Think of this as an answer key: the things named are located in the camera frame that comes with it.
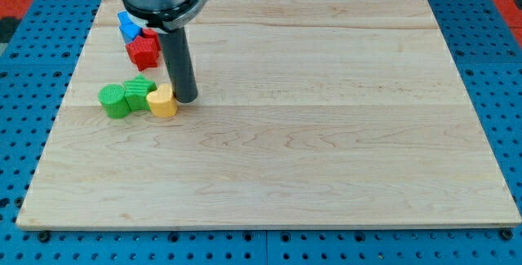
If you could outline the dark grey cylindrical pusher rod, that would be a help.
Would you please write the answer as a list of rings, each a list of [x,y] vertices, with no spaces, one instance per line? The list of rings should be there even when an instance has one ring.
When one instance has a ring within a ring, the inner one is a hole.
[[[160,33],[159,42],[176,99],[181,103],[193,102],[198,90],[184,28]]]

